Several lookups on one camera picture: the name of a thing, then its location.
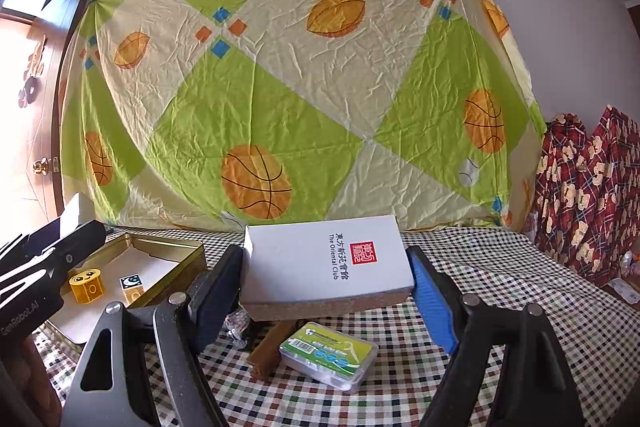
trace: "door knob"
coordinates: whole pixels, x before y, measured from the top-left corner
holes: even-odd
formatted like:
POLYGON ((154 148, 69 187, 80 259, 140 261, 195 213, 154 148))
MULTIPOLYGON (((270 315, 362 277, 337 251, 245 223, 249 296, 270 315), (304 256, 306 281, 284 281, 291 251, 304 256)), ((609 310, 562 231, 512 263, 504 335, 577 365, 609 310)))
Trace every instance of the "door knob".
POLYGON ((34 174, 47 174, 49 172, 49 160, 43 158, 42 160, 36 160, 33 162, 34 174))

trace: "metal screw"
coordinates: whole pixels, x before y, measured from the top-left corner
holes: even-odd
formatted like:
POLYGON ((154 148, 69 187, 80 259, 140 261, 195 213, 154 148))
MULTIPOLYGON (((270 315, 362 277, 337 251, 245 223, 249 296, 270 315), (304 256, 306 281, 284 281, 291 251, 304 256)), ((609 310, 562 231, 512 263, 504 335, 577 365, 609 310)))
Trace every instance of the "metal screw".
POLYGON ((120 304, 119 302, 110 302, 109 304, 107 304, 106 312, 110 315, 113 315, 114 313, 118 313, 121 308, 122 304, 120 304))
POLYGON ((462 296, 462 301, 467 306, 478 306, 478 304, 480 303, 480 298, 474 293, 465 293, 462 296))
POLYGON ((542 306, 536 303, 530 304, 527 307, 527 311, 529 312, 529 315, 533 315, 534 317, 540 317, 540 315, 544 313, 542 306))
POLYGON ((179 306, 187 300, 187 294, 184 292, 176 292, 169 295, 169 304, 179 306))

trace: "barcode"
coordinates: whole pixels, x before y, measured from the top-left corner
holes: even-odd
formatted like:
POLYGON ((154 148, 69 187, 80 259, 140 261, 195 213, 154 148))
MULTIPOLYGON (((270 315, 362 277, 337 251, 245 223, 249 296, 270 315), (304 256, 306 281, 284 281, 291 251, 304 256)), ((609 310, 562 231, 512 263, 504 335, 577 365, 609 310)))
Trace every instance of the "barcode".
POLYGON ((304 351, 306 354, 313 352, 315 349, 311 344, 307 344, 306 342, 299 341, 298 339, 291 339, 289 344, 293 347, 297 347, 300 351, 304 351))

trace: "clear plastic case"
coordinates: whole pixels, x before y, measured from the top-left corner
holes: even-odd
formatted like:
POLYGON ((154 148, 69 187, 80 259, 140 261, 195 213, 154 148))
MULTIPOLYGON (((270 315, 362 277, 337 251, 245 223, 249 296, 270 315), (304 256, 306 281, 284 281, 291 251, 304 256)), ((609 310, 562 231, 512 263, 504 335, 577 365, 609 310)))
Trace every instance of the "clear plastic case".
POLYGON ((378 355, 378 346, 309 322, 280 344, 280 354, 292 369, 355 393, 378 355))

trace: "red plaid fabric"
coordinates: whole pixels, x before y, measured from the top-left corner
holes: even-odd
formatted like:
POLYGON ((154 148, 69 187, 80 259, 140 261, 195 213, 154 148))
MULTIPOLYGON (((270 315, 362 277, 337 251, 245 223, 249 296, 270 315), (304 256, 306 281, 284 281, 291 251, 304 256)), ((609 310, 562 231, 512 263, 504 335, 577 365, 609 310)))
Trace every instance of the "red plaid fabric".
POLYGON ((607 105, 593 136, 574 114, 547 124, 536 175, 536 245, 597 286, 640 232, 638 124, 607 105))

